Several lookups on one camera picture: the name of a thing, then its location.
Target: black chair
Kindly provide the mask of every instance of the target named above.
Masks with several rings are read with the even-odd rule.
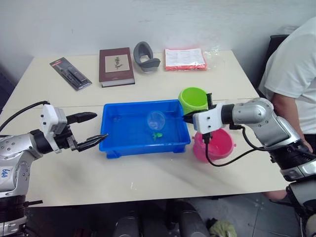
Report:
[[[289,35],[274,35],[274,36],[270,36],[270,43],[266,52],[266,56],[263,60],[262,63],[262,67],[260,70],[260,74],[258,79],[254,82],[253,86],[255,87],[256,91],[258,92],[258,94],[260,95],[260,97],[264,97],[265,96],[259,91],[258,86],[260,85],[261,79],[263,74],[265,73],[266,70],[266,64],[268,62],[268,59],[270,58],[270,56],[276,51],[276,49],[279,47],[279,45],[286,39],[286,37],[288,37]]]

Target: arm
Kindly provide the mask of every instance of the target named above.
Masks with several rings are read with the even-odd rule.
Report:
[[[292,125],[310,151],[313,152],[312,147],[305,140],[304,134],[301,130],[295,98],[275,93],[272,98],[272,103],[277,115],[285,118]]]

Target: green cup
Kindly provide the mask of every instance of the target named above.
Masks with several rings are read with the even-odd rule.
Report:
[[[207,110],[206,92],[197,87],[185,88],[179,95],[179,101],[186,115],[196,110]]]

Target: person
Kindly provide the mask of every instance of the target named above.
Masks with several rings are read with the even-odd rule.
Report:
[[[316,17],[290,34],[269,58],[259,90],[316,153]],[[285,190],[263,193],[283,199]]]

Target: handwritten label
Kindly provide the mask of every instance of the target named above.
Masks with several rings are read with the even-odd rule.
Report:
[[[1,173],[1,178],[6,178],[8,177],[8,172],[10,172],[11,170],[9,169],[3,169],[2,173]]]

